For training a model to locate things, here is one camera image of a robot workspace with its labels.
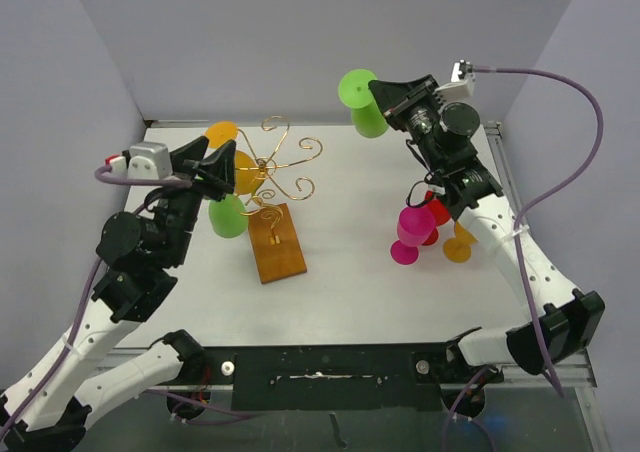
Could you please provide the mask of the green plastic wine glass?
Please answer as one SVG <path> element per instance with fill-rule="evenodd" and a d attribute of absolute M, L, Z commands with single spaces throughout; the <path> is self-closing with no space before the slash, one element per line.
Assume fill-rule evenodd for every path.
<path fill-rule="evenodd" d="M 211 200 L 208 205 L 209 220 L 219 237 L 232 239 L 242 235 L 248 228 L 249 219 L 241 200 L 228 194 L 221 201 Z"/>
<path fill-rule="evenodd" d="M 346 73 L 338 85 L 338 97 L 350 110 L 356 131 L 369 139 L 382 136 L 388 129 L 369 89 L 369 83 L 376 79 L 376 75 L 370 70 L 354 69 Z"/>

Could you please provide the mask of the gold wire wine glass rack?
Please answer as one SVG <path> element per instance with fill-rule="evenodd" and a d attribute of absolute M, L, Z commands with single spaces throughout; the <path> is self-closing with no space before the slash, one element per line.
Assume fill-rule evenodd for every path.
<path fill-rule="evenodd" d="M 289 192 L 275 178 L 280 170 L 291 169 L 312 162 L 324 151 L 322 143 L 314 137 L 302 137 L 297 146 L 308 154 L 307 157 L 289 163 L 279 163 L 276 156 L 289 135 L 291 125 L 283 116 L 270 116 L 262 120 L 260 129 L 264 132 L 278 131 L 278 139 L 273 150 L 266 154 L 255 152 L 257 165 L 262 176 L 261 186 L 242 199 L 248 217 L 248 234 L 256 263 L 259 281 L 263 285 L 298 276 L 307 272 L 299 238 L 288 204 L 310 199 L 316 185 L 312 179 L 300 176 L 295 179 L 295 191 Z"/>

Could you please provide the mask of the red plastic wine glass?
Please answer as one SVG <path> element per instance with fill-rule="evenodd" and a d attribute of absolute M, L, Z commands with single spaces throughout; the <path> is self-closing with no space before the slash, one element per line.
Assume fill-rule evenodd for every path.
<path fill-rule="evenodd" d="M 423 246 L 434 245 L 439 239 L 439 227 L 446 224 L 451 216 L 442 204 L 442 202 L 431 191 L 425 194 L 425 200 L 427 201 L 426 207 L 431 212 L 435 219 L 435 228 L 429 237 L 423 242 Z"/>

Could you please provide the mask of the pink plastic wine glass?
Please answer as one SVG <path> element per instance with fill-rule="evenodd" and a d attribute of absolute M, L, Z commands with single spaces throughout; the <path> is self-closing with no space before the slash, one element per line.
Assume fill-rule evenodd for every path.
<path fill-rule="evenodd" d="M 419 257 L 419 247 L 436 229 L 436 219 L 427 207 L 405 207 L 399 214 L 397 240 L 391 245 L 392 259 L 400 265 L 411 265 Z"/>

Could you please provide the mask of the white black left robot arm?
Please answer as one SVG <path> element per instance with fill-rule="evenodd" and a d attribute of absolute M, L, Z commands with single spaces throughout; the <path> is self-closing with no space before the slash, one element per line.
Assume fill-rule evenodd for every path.
<path fill-rule="evenodd" d="M 96 170 L 100 182 L 145 186 L 148 194 L 139 208 L 105 222 L 71 326 L 2 392 L 7 450 L 70 451 L 97 420 L 145 389 L 200 377 L 203 348 L 183 330 L 105 373 L 97 367 L 176 286 L 171 270 L 185 261 L 203 200 L 234 191 L 235 153 L 234 140 L 211 149 L 203 136 L 176 150 L 142 142 Z"/>

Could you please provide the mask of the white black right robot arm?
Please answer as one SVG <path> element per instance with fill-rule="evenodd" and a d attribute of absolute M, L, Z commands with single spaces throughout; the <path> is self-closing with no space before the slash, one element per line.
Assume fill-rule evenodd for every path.
<path fill-rule="evenodd" d="M 590 343 L 605 304 L 545 255 L 479 159 L 472 138 L 481 119 L 467 102 L 473 85 L 467 73 L 444 86 L 427 75 L 411 82 L 373 79 L 368 89 L 386 123 L 409 134 L 414 156 L 435 180 L 436 196 L 492 259 L 523 310 L 520 326 L 462 336 L 445 356 L 446 371 L 466 381 L 481 365 L 513 363 L 554 380 L 555 365 Z"/>

